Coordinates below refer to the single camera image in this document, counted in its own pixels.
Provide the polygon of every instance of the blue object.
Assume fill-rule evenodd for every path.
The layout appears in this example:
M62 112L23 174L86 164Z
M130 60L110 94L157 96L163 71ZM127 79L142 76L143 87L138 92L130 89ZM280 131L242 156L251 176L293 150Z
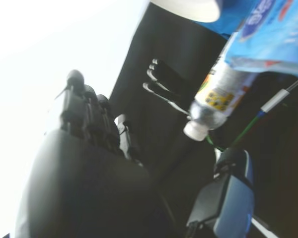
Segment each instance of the blue object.
M298 76L298 0L260 0L225 61L237 70Z
M197 23L228 39L257 2L258 0L223 0L222 13L217 21Z

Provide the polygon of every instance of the white wall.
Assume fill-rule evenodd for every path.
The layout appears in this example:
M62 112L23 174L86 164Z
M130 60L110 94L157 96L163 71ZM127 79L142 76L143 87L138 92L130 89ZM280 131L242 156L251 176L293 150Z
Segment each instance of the white wall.
M0 0L0 237L9 232L46 112L79 69L109 97L148 0Z

